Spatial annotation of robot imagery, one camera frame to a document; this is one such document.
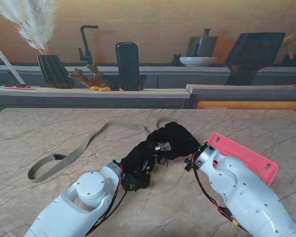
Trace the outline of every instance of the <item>black canister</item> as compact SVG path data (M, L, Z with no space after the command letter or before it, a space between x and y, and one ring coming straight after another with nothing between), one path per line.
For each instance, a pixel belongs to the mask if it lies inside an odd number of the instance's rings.
M140 90L138 46L131 42L120 42L115 49L121 88Z

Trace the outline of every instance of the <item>kitchen faucet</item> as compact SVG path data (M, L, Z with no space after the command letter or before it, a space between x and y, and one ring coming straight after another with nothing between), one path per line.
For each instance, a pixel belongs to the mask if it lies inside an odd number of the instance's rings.
M92 60L91 52L89 51L87 39L85 37L85 33L84 33L84 29L85 28L88 28L88 29L98 29L99 27L98 26L83 25L80 28L81 35L82 35L82 40L83 40L83 44L84 44L84 47L85 47L85 55L82 54L81 48L78 48L79 54L80 54L80 60L81 61L87 61L88 64L92 65L93 60Z

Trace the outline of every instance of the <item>beige wall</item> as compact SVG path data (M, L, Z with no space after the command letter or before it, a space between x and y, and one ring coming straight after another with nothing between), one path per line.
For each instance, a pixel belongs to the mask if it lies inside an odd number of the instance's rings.
M50 41L52 54L63 62L79 62L84 50L81 25L87 30L94 59L116 62L120 41L139 46L141 63L170 63L173 54L186 54L189 36L219 36L214 56L222 63L240 33L296 33L296 0L59 0L58 24ZM0 16L0 49L12 62L36 62L37 51ZM296 51L296 41L292 44ZM277 62L286 55L281 49Z

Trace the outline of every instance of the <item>vase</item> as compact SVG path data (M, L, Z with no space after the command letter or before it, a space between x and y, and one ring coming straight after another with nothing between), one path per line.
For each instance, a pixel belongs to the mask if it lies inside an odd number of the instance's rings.
M57 55L39 55L38 64L44 81L53 88L72 89L74 81L68 77L68 72Z

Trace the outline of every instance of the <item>beige strap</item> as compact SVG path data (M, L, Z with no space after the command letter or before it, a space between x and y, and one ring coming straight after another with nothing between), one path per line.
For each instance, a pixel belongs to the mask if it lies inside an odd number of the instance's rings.
M174 121L174 119L171 117L161 118L157 121L156 127L159 128L160 124L165 121ZM84 152L84 150L88 147L88 145L92 141L92 139L95 138L97 135L99 135L101 132L103 132L107 127L110 127L110 126L118 126L118 127L128 128L130 130L143 131L145 133L145 135L149 135L147 128L143 125L131 123L131 122L125 122L125 121L108 121L106 124L104 124L103 127L101 127L101 129L99 131L89 134L78 148L73 150L69 155L67 155L58 164L56 164L49 171L45 172L41 176L35 178L34 175L38 171L38 169L40 169L43 165L45 165L51 161L55 161L54 155L49 155L49 156L46 156L46 157L40 159L29 170L28 178L33 183L40 183L40 182L44 181L45 179L49 178L50 176L54 175L62 168L66 167L67 165L74 162Z

